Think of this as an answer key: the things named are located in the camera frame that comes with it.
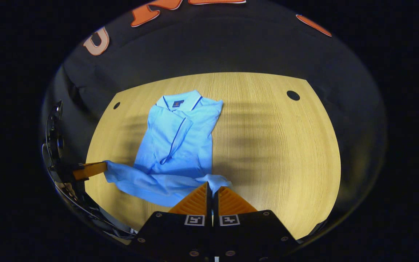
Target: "table surface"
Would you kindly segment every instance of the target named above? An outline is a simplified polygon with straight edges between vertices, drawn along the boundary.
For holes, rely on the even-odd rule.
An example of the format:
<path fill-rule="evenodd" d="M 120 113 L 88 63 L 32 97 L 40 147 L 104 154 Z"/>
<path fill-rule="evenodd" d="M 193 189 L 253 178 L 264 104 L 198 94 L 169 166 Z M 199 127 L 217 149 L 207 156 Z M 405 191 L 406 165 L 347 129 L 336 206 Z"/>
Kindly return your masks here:
<path fill-rule="evenodd" d="M 340 155 L 331 121 L 306 80 L 260 73 L 180 76 L 117 93 L 103 113 L 87 163 L 133 165 L 147 129 L 148 111 L 163 95 L 197 90 L 223 100 L 213 130 L 213 174 L 257 210 L 271 209 L 296 239 L 323 222 L 340 182 Z M 290 99 L 295 91 L 300 99 Z M 162 207 L 118 190 L 103 174 L 85 190 L 113 217 L 139 230 Z"/>

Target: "shirt label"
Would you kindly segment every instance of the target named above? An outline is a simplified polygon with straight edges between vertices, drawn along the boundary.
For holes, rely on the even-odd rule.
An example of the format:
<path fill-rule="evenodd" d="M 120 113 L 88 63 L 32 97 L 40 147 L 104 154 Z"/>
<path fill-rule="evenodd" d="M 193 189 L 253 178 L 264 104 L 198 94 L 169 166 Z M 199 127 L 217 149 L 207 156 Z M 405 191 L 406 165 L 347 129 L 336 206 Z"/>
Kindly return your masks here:
<path fill-rule="evenodd" d="M 172 107 L 179 107 L 181 103 L 183 103 L 184 100 L 174 101 L 172 104 Z"/>

